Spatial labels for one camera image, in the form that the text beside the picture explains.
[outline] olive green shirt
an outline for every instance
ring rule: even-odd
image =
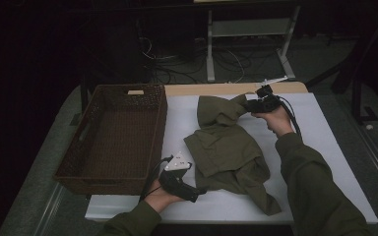
[[[318,151],[295,133],[280,137],[276,149],[299,236],[371,235],[364,216],[334,183]],[[98,235],[150,235],[160,221],[159,214],[142,201],[132,211],[108,220]]]

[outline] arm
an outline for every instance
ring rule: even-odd
[[[279,138],[276,149],[298,234],[370,235],[364,216],[334,183],[322,155],[293,132],[285,111],[252,115],[264,118]]]
[[[151,191],[133,210],[109,219],[97,235],[150,235],[161,221],[159,214],[169,205],[182,201],[166,192],[158,180],[153,183]]]

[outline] crumpled fabric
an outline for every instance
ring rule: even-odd
[[[244,94],[233,99],[200,96],[198,124],[201,129],[184,139],[196,163],[196,186],[208,190],[225,189],[246,194],[265,214],[281,212],[275,198],[263,185],[270,178],[263,153],[241,126],[245,114]]]

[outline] table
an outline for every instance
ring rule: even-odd
[[[334,135],[312,93],[307,92],[302,83],[272,84],[277,93],[292,104],[304,142],[319,150],[333,171],[334,180],[345,195],[362,211],[368,223],[378,219],[358,185]],[[218,95],[232,98],[237,94],[256,90],[256,84],[241,85],[200,85],[167,86],[168,113],[162,148],[162,156],[170,156],[178,151],[193,162],[183,142],[197,127],[196,108],[199,94]],[[287,203],[286,185],[280,173],[280,159],[274,148],[276,137],[267,130],[263,120],[246,114],[238,124],[256,139],[262,148],[271,170],[271,178],[265,183],[267,192],[273,195],[283,212],[267,216],[262,213],[248,196],[235,195],[225,190],[210,191],[200,196],[194,204],[190,202],[173,205],[161,213],[166,223],[249,223],[249,224],[292,224],[292,216]],[[184,181],[195,185],[194,168],[184,176]],[[85,218],[106,221],[115,214],[129,211],[138,202],[137,196],[92,196]]]

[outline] person's left hand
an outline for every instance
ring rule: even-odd
[[[144,201],[146,201],[146,203],[148,203],[155,211],[160,213],[169,205],[176,202],[183,202],[184,200],[166,192],[161,187],[158,179],[156,179],[150,187],[149,194],[144,198]]]

